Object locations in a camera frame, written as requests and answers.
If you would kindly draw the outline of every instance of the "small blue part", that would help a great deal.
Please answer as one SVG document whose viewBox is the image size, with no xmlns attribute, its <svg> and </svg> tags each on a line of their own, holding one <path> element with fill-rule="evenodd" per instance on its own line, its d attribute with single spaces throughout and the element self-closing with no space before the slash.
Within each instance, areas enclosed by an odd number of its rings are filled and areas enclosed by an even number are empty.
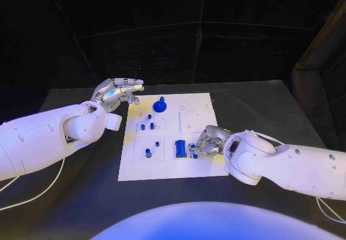
<svg viewBox="0 0 346 240">
<path fill-rule="evenodd" d="M 150 149 L 148 149 L 148 148 L 145 149 L 145 157 L 147 157 L 147 158 L 151 158 L 151 152 L 150 152 Z"/>
<path fill-rule="evenodd" d="M 174 141 L 174 157 L 176 158 L 186 158 L 186 141 L 177 140 Z"/>
<path fill-rule="evenodd" d="M 164 102 L 164 97 L 161 96 L 160 97 L 160 101 L 157 101 L 154 104 L 153 104 L 153 110 L 157 112 L 157 113 L 161 113 L 167 108 L 167 104 Z"/>
</svg>

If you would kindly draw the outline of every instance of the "white pegboard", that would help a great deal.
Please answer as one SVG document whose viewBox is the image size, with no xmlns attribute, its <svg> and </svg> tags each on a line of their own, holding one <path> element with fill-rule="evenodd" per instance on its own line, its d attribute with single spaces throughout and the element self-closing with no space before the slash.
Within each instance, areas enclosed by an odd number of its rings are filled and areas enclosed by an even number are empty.
<svg viewBox="0 0 346 240">
<path fill-rule="evenodd" d="M 160 97 L 167 109 L 154 112 Z M 217 125 L 209 93 L 144 95 L 138 100 L 140 105 L 128 105 L 118 181 L 226 176 L 222 155 L 197 159 L 189 155 L 189 144 L 196 143 L 206 125 Z M 176 158 L 177 140 L 186 142 L 186 158 Z"/>
</svg>

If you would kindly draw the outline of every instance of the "table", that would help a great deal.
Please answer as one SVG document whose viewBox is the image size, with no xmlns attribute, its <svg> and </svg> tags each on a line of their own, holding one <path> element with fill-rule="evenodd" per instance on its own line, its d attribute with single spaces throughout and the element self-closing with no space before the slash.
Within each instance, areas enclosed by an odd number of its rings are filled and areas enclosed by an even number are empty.
<svg viewBox="0 0 346 240">
<path fill-rule="evenodd" d="M 92 88 L 52 89 L 40 110 L 78 104 L 89 99 L 92 92 Z M 232 132 L 255 130 L 287 144 L 324 147 L 281 80 L 155 85 L 145 86 L 137 94 L 183 93 L 210 93 L 217 125 Z M 88 239 L 145 210 L 203 201 L 268 209 L 346 237 L 344 226 L 323 216 L 314 197 L 281 189 L 265 178 L 256 186 L 243 184 L 232 176 L 118 182 L 127 110 L 127 103 L 121 103 L 114 111 L 122 116 L 118 132 L 105 130 L 101 139 L 66 158 L 60 177 L 46 194 L 0 212 L 1 222 L 6 221 L 0 237 L 21 234 L 26 239 Z M 1 192 L 1 198 L 4 193 L 7 196 L 1 206 L 42 192 L 60 164 L 59 161 L 19 178 L 13 188 Z"/>
</svg>

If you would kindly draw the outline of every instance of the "robotic arm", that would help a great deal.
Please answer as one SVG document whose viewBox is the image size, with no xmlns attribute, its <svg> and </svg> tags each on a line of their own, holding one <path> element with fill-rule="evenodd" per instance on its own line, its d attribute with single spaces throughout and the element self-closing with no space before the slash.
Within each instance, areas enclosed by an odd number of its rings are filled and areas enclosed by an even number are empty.
<svg viewBox="0 0 346 240">
<path fill-rule="evenodd" d="M 29 174 L 95 142 L 105 128 L 118 131 L 121 116 L 112 114 L 122 101 L 140 104 L 134 91 L 143 80 L 108 78 L 89 101 L 6 122 L 0 126 L 0 181 Z"/>
<path fill-rule="evenodd" d="M 346 200 L 346 153 L 281 142 L 274 147 L 268 140 L 277 141 L 254 131 L 232 133 L 207 125 L 189 151 L 223 155 L 226 172 L 245 184 L 256 185 L 265 177 L 287 190 Z"/>
</svg>

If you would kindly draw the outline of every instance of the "white board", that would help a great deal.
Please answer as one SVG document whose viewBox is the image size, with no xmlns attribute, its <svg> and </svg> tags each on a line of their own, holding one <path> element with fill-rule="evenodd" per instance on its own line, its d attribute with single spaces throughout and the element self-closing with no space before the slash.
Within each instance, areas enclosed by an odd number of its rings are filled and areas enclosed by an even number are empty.
<svg viewBox="0 0 346 240">
<path fill-rule="evenodd" d="M 137 97 L 140 105 L 128 105 L 117 180 L 226 176 L 222 155 L 199 155 L 193 159 L 189 154 L 189 144 L 196 143 L 206 125 L 217 125 L 209 93 Z M 164 112 L 154 112 L 153 104 L 160 97 L 164 97 L 167 108 Z M 150 129 L 150 123 L 154 123 L 154 129 Z M 177 140 L 184 140 L 186 157 L 181 158 L 176 158 Z M 150 149 L 150 158 L 145 157 L 145 149 Z"/>
</svg>

